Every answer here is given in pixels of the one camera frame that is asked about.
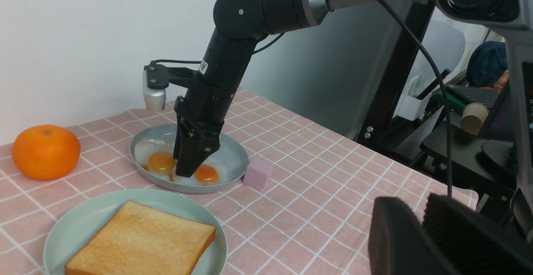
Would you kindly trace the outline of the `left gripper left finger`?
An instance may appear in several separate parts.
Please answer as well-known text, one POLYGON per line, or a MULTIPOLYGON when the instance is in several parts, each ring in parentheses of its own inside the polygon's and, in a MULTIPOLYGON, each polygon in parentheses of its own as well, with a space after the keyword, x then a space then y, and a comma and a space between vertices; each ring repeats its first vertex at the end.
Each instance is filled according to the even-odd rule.
POLYGON ((368 258, 372 275, 459 275, 404 201, 374 201, 368 258))

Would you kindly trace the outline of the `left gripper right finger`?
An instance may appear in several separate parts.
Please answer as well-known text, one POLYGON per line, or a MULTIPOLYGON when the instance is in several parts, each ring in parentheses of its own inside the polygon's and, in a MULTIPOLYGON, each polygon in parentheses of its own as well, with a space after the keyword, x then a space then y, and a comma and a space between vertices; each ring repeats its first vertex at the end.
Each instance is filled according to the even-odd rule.
POLYGON ((459 201, 431 193, 421 223, 462 275, 531 275, 532 246, 459 201))

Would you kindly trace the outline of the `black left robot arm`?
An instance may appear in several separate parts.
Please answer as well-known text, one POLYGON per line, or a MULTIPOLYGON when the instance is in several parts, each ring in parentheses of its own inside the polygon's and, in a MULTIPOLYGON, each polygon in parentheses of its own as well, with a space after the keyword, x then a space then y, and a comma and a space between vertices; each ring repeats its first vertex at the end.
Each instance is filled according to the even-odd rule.
POLYGON ((400 199, 377 197, 368 242, 371 273, 531 275, 532 0, 434 1, 451 19, 484 25, 505 38, 518 158, 511 210, 522 238, 451 195, 431 193, 422 222, 400 199))

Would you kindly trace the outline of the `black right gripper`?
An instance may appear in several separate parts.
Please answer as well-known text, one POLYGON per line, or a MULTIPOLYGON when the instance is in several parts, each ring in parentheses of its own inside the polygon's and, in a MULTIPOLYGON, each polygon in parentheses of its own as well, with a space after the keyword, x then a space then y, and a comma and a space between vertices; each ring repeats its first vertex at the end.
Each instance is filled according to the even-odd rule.
POLYGON ((219 135, 258 41, 233 40, 215 30, 177 108, 174 158, 177 176, 190 178, 220 148, 219 135))

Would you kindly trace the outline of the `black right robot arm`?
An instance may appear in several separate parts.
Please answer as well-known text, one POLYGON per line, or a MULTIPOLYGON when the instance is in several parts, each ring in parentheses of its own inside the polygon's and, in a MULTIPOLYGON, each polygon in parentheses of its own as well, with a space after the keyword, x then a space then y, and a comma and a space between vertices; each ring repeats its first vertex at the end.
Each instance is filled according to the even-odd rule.
POLYGON ((175 108, 176 175, 191 177, 219 150, 225 116, 259 41, 269 35, 318 26, 332 11, 371 1, 217 0, 213 9, 215 30, 200 64, 204 70, 170 69, 169 82, 187 89, 175 108))

